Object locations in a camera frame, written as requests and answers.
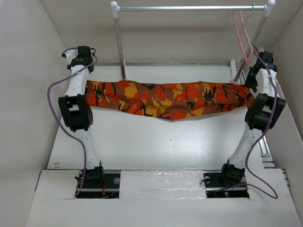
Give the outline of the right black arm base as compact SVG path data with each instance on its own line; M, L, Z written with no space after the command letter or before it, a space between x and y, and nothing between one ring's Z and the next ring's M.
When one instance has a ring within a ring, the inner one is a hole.
M221 171L203 171L200 185L205 188L207 199L250 197L242 180L229 179L222 176Z

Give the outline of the orange camouflage trousers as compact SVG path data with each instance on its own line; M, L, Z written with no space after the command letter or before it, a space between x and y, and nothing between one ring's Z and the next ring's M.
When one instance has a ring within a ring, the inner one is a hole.
M229 112L249 106L255 99L244 85L203 81L155 84L89 80L85 93L90 106L169 121Z

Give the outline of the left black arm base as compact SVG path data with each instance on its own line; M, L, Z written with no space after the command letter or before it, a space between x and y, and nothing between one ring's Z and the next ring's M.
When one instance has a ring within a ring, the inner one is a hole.
M85 177L80 189L82 174L75 177L77 188L75 197L79 199L118 199L120 192L120 172L107 172L103 179L98 176Z

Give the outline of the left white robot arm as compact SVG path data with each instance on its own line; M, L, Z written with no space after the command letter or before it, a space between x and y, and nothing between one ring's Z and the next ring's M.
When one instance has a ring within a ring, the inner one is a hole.
M71 78L64 96L58 99L65 126L72 136L80 141L83 148L83 168L78 181L91 183L101 187L105 183L105 173L100 159L97 157L90 127L93 124L93 113L86 98L86 82L94 70L93 48L78 46L76 49L65 51L62 56L68 60Z

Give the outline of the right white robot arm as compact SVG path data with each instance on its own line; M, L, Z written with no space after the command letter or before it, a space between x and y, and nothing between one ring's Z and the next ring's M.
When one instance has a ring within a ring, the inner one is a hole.
M253 47L256 63L250 67L245 86L256 96L245 115L243 136L227 163L222 166L219 181L224 186L241 183L247 170L248 156L257 142L272 129L283 111L286 101L278 96L276 87L277 67L271 52L258 52Z

